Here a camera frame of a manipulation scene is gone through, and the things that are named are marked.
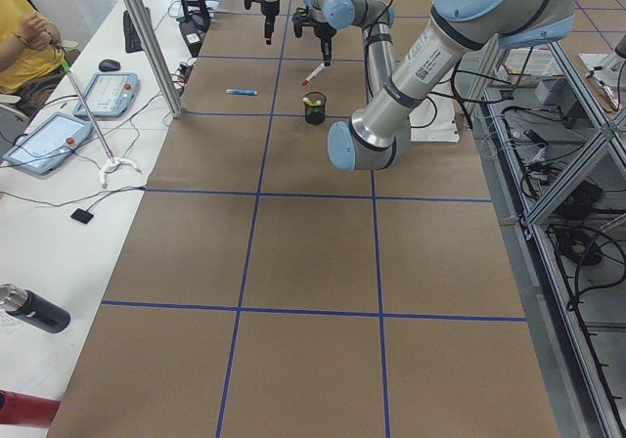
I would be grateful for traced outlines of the grey robot arm image-right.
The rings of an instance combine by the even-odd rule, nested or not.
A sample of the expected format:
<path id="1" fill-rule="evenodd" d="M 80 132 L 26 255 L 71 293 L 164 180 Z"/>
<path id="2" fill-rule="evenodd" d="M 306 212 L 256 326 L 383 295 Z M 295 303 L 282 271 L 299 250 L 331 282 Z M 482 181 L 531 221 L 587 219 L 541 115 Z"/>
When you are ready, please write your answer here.
<path id="1" fill-rule="evenodd" d="M 367 106 L 329 130 L 330 161 L 340 170 L 380 170 L 404 156 L 410 113 L 471 51 L 497 38 L 504 49 L 566 37 L 575 0 L 432 0 L 428 25 Z"/>

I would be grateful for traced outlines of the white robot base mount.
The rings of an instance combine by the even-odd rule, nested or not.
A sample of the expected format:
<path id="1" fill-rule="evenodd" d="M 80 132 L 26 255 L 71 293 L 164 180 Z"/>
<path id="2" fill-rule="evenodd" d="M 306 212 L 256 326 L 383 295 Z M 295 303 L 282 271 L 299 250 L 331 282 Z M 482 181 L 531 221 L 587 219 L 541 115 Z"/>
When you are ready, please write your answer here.
<path id="1" fill-rule="evenodd" d="M 409 118 L 412 143 L 458 143 L 455 102 L 448 83 L 438 84 Z"/>

